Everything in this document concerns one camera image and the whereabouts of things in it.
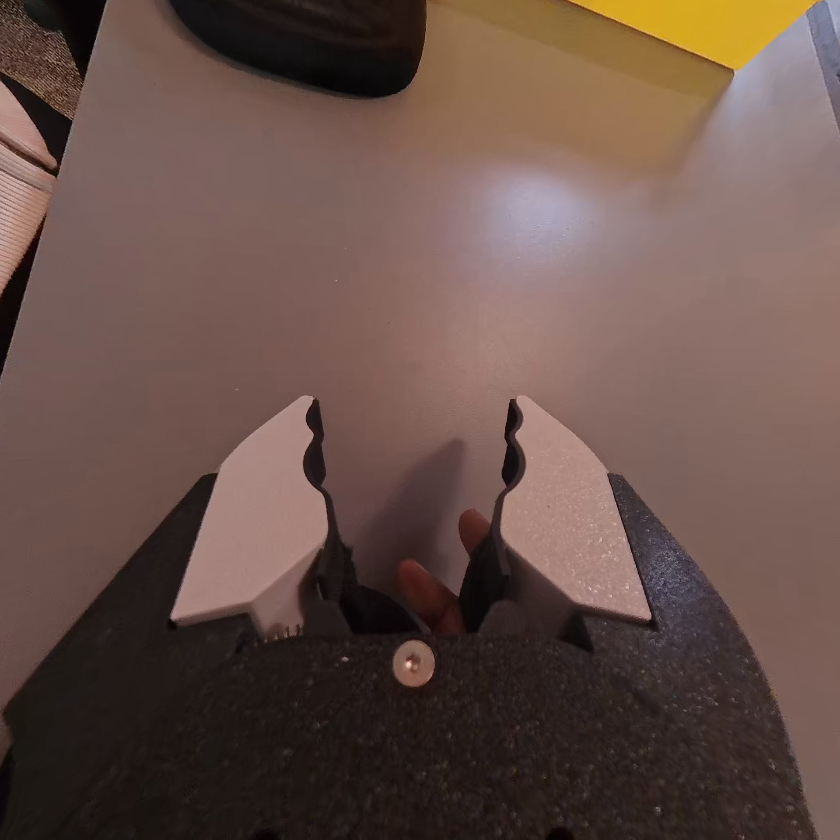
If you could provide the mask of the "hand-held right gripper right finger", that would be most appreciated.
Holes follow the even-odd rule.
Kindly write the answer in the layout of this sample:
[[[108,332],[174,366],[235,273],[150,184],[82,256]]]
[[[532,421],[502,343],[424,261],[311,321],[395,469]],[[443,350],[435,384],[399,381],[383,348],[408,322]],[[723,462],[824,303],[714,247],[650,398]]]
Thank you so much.
[[[510,400],[504,487],[459,592],[470,634],[571,634],[654,615],[603,463],[528,396]]]

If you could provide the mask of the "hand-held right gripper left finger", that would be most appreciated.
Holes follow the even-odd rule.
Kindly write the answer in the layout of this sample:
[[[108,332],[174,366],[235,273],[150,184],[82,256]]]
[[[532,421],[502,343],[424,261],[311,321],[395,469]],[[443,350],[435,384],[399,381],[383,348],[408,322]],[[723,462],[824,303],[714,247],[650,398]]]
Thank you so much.
[[[319,401],[303,395],[265,422],[217,472],[170,619],[185,627],[246,615],[265,640],[303,630],[338,601],[349,555],[333,501]]]

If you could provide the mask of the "yellow plastic bin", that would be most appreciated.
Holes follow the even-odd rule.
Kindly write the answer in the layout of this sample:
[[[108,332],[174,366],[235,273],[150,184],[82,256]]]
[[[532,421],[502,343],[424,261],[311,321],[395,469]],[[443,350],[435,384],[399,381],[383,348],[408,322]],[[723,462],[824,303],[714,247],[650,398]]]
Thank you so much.
[[[576,1],[730,70],[744,68],[814,1]]]

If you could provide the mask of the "person's right hand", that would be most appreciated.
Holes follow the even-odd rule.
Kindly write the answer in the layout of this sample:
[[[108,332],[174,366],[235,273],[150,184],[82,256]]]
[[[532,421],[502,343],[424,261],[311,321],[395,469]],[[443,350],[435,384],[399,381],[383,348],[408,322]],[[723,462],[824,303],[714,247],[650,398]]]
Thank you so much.
[[[478,510],[464,511],[458,520],[459,539],[471,557],[490,533],[490,521]],[[404,559],[396,569],[402,597],[416,616],[438,636],[465,634],[459,600],[447,585],[414,559]]]

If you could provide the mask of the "person's white sweater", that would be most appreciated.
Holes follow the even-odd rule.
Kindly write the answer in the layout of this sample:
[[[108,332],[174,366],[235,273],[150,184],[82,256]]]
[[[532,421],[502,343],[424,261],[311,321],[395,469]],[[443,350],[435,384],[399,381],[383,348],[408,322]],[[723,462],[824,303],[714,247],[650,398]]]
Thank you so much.
[[[46,217],[59,163],[21,98],[1,83],[1,291]]]

